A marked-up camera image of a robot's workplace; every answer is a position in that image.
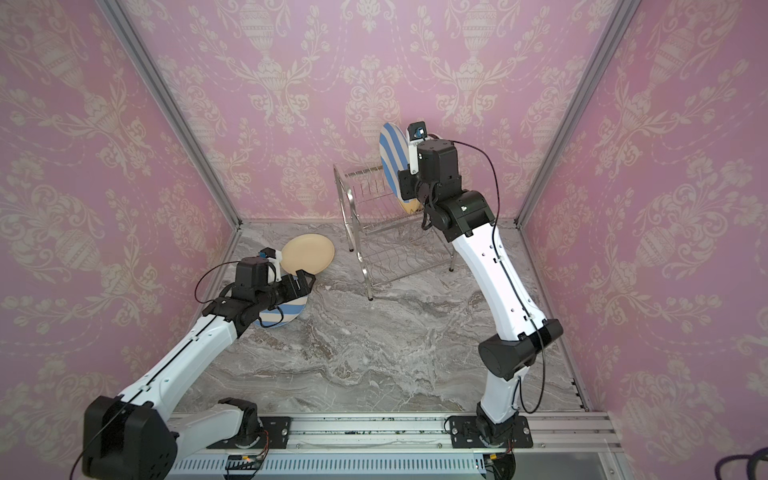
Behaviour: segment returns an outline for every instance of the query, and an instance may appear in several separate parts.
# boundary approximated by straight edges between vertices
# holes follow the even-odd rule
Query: plate
[[[408,163],[408,141],[402,130],[391,122],[385,123],[381,133],[379,133],[379,155],[382,158],[382,168],[386,183],[395,194],[403,210],[409,214],[417,211],[422,206],[419,201],[415,198],[404,201],[400,193],[397,172],[410,168]]]
[[[328,237],[307,233],[286,243],[280,266],[291,275],[296,275],[297,270],[316,275],[333,262],[335,252],[333,242]]]

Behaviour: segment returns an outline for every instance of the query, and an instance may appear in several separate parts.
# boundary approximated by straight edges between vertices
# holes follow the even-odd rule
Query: blue striped plate
[[[397,172],[408,170],[408,140],[400,128],[390,122],[384,124],[379,135],[379,154],[382,158],[384,176],[392,192],[406,212],[412,214],[421,207],[418,200],[403,201],[400,194],[400,184],[397,180]]]
[[[278,326],[286,325],[288,322],[298,317],[302,311],[304,311],[304,307],[306,306],[306,297],[307,296],[302,296],[295,300],[291,300],[290,302],[280,304],[280,309],[283,311],[283,314],[285,314],[285,318],[283,318],[282,323]],[[262,310],[260,315],[264,326],[270,326],[280,321],[280,311],[278,309]]]

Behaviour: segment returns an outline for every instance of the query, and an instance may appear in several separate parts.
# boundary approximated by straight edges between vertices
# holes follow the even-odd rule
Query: damask pattern wallpaper
[[[640,480],[768,445],[765,18],[641,3],[527,227]]]
[[[0,2],[0,48],[0,462],[62,478],[231,229],[94,2]]]
[[[419,119],[486,149],[515,215],[614,3],[123,0],[244,219],[339,217],[332,165],[380,164],[382,125]]]

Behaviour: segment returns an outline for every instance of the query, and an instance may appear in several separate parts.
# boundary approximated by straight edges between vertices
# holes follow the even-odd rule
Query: wire
[[[264,434],[266,435],[266,443],[259,455],[264,455],[264,460],[266,460],[266,454],[270,452],[270,433],[267,430],[264,430]]]
[[[746,477],[748,480],[756,480],[757,463],[761,460],[768,461],[768,448],[757,450],[752,455],[743,453],[739,455],[728,455],[727,457],[721,458],[715,464],[715,478],[717,480],[723,480],[723,476],[721,475],[720,471],[726,464],[735,462],[736,460],[746,460]]]
[[[522,405],[523,410],[525,410],[525,413],[533,414],[536,413],[541,406],[541,399],[544,398],[544,386],[547,380],[547,359],[544,353],[544,341],[541,338],[541,332],[538,331],[538,328],[536,327],[536,323],[534,323],[533,319],[531,318],[530,312],[528,312],[528,309],[525,308],[525,303],[523,303],[522,299],[520,298],[520,295],[518,294],[518,290],[515,288],[515,284],[512,282],[512,278],[509,275],[509,272],[507,271],[507,267],[504,266],[504,262],[501,261],[501,257],[498,255],[498,249],[496,248],[496,227],[498,226],[499,216],[502,213],[502,192],[498,188],[498,177],[496,176],[496,169],[493,166],[493,162],[491,161],[491,158],[486,154],[481,148],[476,147],[475,145],[466,144],[463,141],[457,141],[457,140],[449,140],[455,144],[464,145],[465,147],[474,148],[481,154],[485,156],[486,159],[488,159],[488,164],[491,165],[491,172],[493,173],[493,182],[496,186],[496,220],[493,223],[493,229],[491,230],[491,245],[493,247],[493,251],[496,254],[496,258],[499,259],[499,264],[502,266],[502,270],[504,270],[504,275],[507,276],[507,281],[509,281],[509,286],[512,287],[512,291],[515,293],[515,296],[518,299],[518,302],[523,308],[523,312],[525,312],[525,318],[531,322],[531,325],[533,325],[533,330],[536,331],[536,335],[538,336],[538,343],[541,346],[541,390],[538,394],[538,401],[536,402],[536,406],[533,408],[533,410],[528,410],[525,408],[525,403],[523,402],[523,387],[522,384],[520,385],[520,405]]]
[[[275,306],[275,308],[277,309],[278,312],[280,312],[280,321],[277,323],[273,323],[272,325],[264,325],[264,323],[261,321],[261,316],[259,316],[259,325],[261,325],[261,328],[270,329],[273,326],[278,326],[283,322],[283,320],[286,317],[285,313],[283,313],[283,309],[280,308],[280,305]]]
[[[215,300],[214,298],[212,298],[210,300],[205,300],[205,301],[200,300],[199,298],[197,298],[197,288],[200,286],[200,282],[203,281],[203,278],[205,278],[208,275],[208,273],[213,272],[215,269],[219,268],[220,266],[229,265],[230,263],[237,263],[237,262],[239,262],[239,260],[235,260],[233,262],[219,263],[218,265],[216,265],[213,268],[211,268],[210,270],[208,270],[206,273],[203,273],[203,276],[201,276],[200,279],[197,281],[197,285],[194,286],[194,299],[197,300],[198,303],[213,302]]]
[[[78,467],[78,463],[80,462],[80,459],[83,458],[83,455],[85,455],[85,451],[88,450],[88,448],[91,446],[94,440],[99,435],[101,435],[101,433],[109,426],[109,424],[112,423],[112,421],[115,420],[118,417],[118,415],[120,415],[123,411],[125,411],[125,407],[127,407],[131,402],[133,402],[136,399],[136,397],[138,397],[139,394],[141,394],[143,391],[144,390],[139,390],[138,392],[136,392],[136,395],[131,397],[130,400],[128,400],[125,404],[123,404],[123,406],[118,410],[118,412],[115,413],[111,419],[107,420],[107,423],[105,423],[104,426],[102,426],[101,429],[99,429],[99,431],[96,432],[96,434],[92,436],[90,440],[88,440],[88,443],[85,444],[85,447],[80,452],[80,455],[78,455],[78,457],[74,460],[74,463],[72,464],[72,470],[69,471],[69,480],[72,480],[72,477],[74,476],[74,470]]]
[[[517,461],[515,460],[515,454],[510,453],[501,455],[490,465],[485,466],[485,470],[493,472],[494,480],[503,479],[509,480],[515,476],[515,470],[517,470]]]
[[[425,203],[426,203],[425,207],[430,207],[433,210],[435,208],[435,190],[436,189],[437,189],[437,184],[433,184],[431,190],[429,191],[429,197],[427,197],[425,200]],[[424,231],[427,231],[430,228],[432,228],[432,221],[427,223],[427,218],[428,218],[428,214],[427,214],[427,209],[425,208],[424,217],[422,218],[422,230]]]
[[[757,463],[768,457],[768,448],[760,449],[754,452],[749,460],[746,461],[746,477],[749,480],[757,480]]]
[[[523,382],[523,378],[519,376],[518,377],[518,382],[517,382],[517,384],[515,384],[515,391],[512,392],[512,405],[515,404],[515,397],[518,394],[518,388],[520,388],[520,385],[522,384],[522,382]]]

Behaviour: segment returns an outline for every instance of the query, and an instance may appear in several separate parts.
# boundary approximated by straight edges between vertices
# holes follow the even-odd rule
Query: black bracket
[[[92,478],[165,478],[176,460],[175,432],[152,402],[100,396],[85,410],[83,473]]]
[[[522,336],[520,340],[502,340],[498,334],[495,334],[480,342],[478,353],[491,373],[509,381],[523,366],[532,365],[536,354],[560,338],[562,334],[563,326],[560,320],[549,319],[544,321],[538,333]]]
[[[408,126],[408,140],[426,140],[427,139],[427,124],[423,121],[417,121]]]
[[[477,427],[477,417],[474,415],[454,415],[448,417],[448,431],[451,434],[451,445],[454,449],[485,449],[488,448],[480,438]],[[511,434],[508,437],[512,448],[533,448],[531,429],[528,427],[528,419],[522,415],[516,415],[512,425]]]
[[[270,450],[285,450],[288,448],[288,432],[290,431],[290,417],[259,417],[263,429],[270,438]],[[235,449],[237,437],[221,440],[208,445],[207,449]],[[263,450],[266,445],[266,435],[259,435],[259,440],[250,449]]]
[[[418,196],[419,175],[412,174],[410,170],[401,170],[397,172],[397,181],[400,184],[400,197],[403,200],[411,200]]]

